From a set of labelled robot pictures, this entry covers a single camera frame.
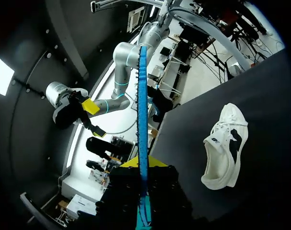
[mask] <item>window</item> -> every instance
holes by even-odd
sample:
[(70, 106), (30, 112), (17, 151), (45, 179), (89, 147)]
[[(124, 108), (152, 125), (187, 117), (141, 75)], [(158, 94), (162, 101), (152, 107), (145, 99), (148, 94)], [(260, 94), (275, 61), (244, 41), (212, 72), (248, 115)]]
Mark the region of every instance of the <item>window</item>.
[(11, 78), (15, 71), (0, 59), (0, 94), (6, 95)]
[(140, 27), (145, 15), (145, 7), (140, 7), (137, 10), (128, 13), (127, 32), (134, 32)]

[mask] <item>metal frame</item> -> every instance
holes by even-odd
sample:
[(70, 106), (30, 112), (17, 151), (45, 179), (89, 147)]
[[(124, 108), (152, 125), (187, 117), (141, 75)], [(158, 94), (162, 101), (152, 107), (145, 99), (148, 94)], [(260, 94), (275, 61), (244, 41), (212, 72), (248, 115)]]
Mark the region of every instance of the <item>metal frame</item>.
[[(113, 4), (120, 2), (120, 1), (122, 1), (122, 0), (104, 0), (104, 1), (100, 1), (100, 2), (92, 1), (92, 2), (90, 2), (91, 12), (95, 13), (100, 8), (104, 8), (106, 6), (113, 5)], [(161, 8), (163, 5), (162, 1), (155, 1), (155, 0), (128, 0), (128, 1), (141, 2), (141, 3), (153, 5), (153, 6), (158, 7), (158, 8)]]

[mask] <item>black table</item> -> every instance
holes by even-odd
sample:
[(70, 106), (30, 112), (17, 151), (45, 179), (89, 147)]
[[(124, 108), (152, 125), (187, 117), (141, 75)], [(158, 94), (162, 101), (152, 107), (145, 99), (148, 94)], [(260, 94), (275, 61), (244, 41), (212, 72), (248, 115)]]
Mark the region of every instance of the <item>black table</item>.
[[(243, 112), (249, 137), (235, 187), (213, 191), (201, 182), (207, 162), (203, 140), (227, 103)], [(168, 112), (150, 154), (176, 167), (194, 217), (214, 220), (252, 194), (283, 192), (291, 186), (291, 67), (286, 52)]]

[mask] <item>yellow object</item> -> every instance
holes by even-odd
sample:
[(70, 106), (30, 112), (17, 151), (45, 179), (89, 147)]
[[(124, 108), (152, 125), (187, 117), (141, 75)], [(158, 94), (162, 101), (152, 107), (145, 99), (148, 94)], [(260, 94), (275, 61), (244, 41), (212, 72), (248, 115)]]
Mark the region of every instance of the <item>yellow object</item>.
[(82, 103), (83, 109), (90, 113), (91, 115), (95, 115), (100, 108), (90, 99), (88, 98)]
[(111, 156), (109, 156), (111, 159), (114, 159), (115, 161), (120, 161), (121, 162), (121, 160), (119, 160), (118, 158), (115, 158), (115, 157), (111, 157)]
[(103, 138), (105, 135), (106, 135), (106, 133), (103, 135), (103, 136), (100, 136), (99, 134), (97, 134), (97, 133), (95, 133), (95, 132), (93, 132), (92, 133), (95, 137), (100, 137), (100, 138)]
[[(166, 167), (167, 165), (164, 164), (163, 162), (160, 162), (159, 160), (156, 160), (154, 157), (148, 156), (149, 157), (149, 166), (150, 167), (154, 167), (154, 166), (159, 166), (159, 167)], [(134, 157), (133, 159), (131, 159), (130, 161), (124, 163), (123, 165), (121, 165), (120, 167), (138, 167), (138, 156)]]

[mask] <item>white sneaker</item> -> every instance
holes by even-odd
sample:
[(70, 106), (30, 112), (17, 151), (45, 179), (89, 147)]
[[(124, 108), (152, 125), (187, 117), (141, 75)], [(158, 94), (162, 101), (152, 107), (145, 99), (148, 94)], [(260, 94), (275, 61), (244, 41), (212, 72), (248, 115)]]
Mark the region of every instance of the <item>white sneaker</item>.
[[(207, 165), (201, 181), (206, 187), (212, 190), (234, 187), (240, 171), (241, 151), (247, 137), (247, 122), (241, 111), (234, 104), (225, 105), (219, 121), (204, 140)], [(237, 153), (235, 161), (231, 151)]]
[(263, 45), (260, 39), (256, 39), (256, 43), (257, 43), (258, 46), (262, 46)]

